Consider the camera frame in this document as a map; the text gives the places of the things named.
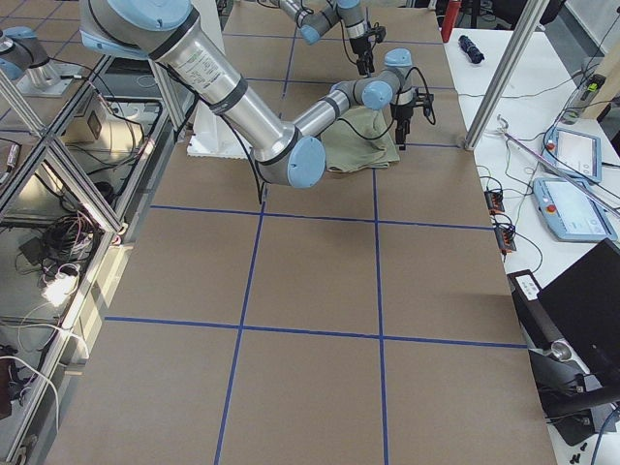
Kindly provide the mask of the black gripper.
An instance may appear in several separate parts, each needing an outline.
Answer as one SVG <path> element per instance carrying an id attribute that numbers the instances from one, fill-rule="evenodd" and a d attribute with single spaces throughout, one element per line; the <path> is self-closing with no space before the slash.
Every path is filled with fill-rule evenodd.
<path id="1" fill-rule="evenodd" d="M 392 119 L 396 123 L 395 144 L 400 150 L 406 149 L 406 142 L 407 137 L 410 134 L 414 108 L 414 103 L 392 106 Z"/>
<path id="2" fill-rule="evenodd" d="M 350 39 L 349 43 L 356 56 L 356 67 L 361 76 L 370 76 L 375 72 L 372 45 L 367 36 Z"/>

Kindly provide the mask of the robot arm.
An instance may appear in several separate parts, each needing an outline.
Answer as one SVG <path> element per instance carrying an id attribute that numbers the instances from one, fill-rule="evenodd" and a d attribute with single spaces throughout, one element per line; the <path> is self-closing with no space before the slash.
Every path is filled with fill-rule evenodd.
<path id="1" fill-rule="evenodd" d="M 319 134 L 355 106 L 380 110 L 413 99 L 414 62 L 406 48 L 389 51 L 375 77 L 342 81 L 295 121 L 281 120 L 202 30 L 189 1 L 82 1 L 83 44 L 111 56 L 162 64 L 200 95 L 212 113 L 251 145 L 249 156 L 265 182 L 309 188 L 326 169 Z"/>
<path id="2" fill-rule="evenodd" d="M 327 1 L 326 6 L 314 11 L 302 1 L 270 1 L 270 5 L 283 11 L 295 23 L 301 37 L 308 45 L 315 44 L 334 26 L 340 25 L 342 33 L 347 34 L 351 50 L 356 56 L 353 60 L 346 50 L 348 59 L 356 64 L 358 73 L 369 77 L 375 72 L 373 44 L 380 43 L 386 35 L 384 26 L 372 27 L 366 18 L 359 1 Z"/>

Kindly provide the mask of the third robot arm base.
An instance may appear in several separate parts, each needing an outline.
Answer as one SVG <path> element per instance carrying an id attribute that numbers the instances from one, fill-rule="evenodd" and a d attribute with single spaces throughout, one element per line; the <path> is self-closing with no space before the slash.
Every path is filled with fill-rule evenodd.
<path id="1" fill-rule="evenodd" d="M 1 30 L 1 71 L 24 96 L 60 98 L 70 81 L 59 69 L 29 27 Z"/>

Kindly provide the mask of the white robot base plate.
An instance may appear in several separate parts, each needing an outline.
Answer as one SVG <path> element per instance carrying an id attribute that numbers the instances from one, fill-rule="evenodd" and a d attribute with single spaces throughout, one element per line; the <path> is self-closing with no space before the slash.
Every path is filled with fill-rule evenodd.
<path id="1" fill-rule="evenodd" d="M 198 102 L 196 106 L 187 153 L 191 157 L 245 158 L 244 150 L 233 131 L 203 102 Z"/>

